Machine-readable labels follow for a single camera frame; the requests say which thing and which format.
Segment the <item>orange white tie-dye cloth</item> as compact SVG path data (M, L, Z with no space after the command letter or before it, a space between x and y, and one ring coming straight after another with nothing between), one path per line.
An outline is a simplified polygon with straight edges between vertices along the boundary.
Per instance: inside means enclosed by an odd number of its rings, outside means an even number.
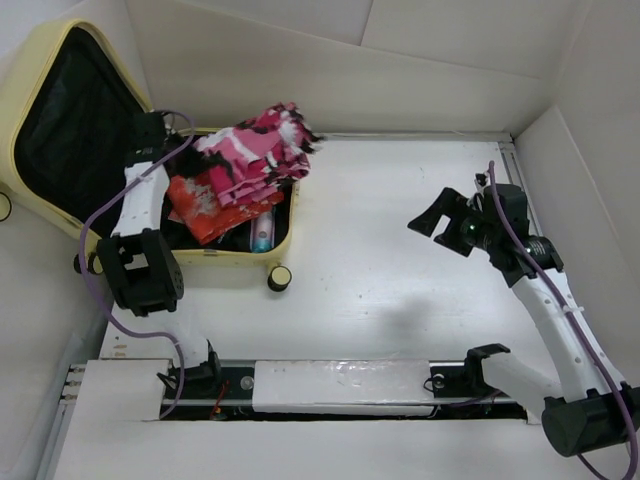
M283 192L276 191L249 204L222 206L206 173L191 178L174 176L166 194L171 203L168 219L183 224L200 245L270 211L285 199Z

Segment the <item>pink camouflage cloth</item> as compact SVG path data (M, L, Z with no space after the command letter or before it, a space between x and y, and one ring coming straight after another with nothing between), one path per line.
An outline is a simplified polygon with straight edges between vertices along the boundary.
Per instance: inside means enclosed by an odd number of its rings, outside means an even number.
M247 205L306 177L310 156L324 140L296 104L278 103L232 127L197 137L167 163L167 170L171 177L203 175L223 207Z

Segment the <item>lotion bottle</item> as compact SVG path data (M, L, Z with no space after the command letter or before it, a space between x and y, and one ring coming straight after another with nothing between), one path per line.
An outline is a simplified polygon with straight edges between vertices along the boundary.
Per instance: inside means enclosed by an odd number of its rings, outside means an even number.
M275 238L274 211L260 214L251 221L249 247L252 253L266 253L273 249Z

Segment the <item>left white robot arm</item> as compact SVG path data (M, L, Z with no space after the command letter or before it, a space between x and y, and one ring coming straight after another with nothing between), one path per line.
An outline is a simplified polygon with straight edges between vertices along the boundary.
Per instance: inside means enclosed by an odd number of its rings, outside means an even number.
M164 338L178 349L176 363L160 379L176 390L180 382L201 396L222 387L222 367L211 342L180 319L171 320L184 295L180 266L161 232L169 176L164 167L170 136L165 113L152 111L133 117L125 160L125 193L116 224L101 238L96 254L117 306L151 321L148 331L136 332L117 321L123 333L137 339Z

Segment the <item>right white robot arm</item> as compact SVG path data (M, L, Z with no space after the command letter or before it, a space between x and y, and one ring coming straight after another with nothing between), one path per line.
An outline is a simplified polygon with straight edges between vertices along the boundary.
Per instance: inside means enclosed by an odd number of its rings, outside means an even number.
M482 187L471 198L445 188L408 224L464 257L475 249L486 252L529 313L556 369L548 378L494 343L468 350L462 381L473 393L498 390L529 410L563 457L632 442L639 390L598 344L572 298L557 250L530 233L527 213L527 196L516 185Z

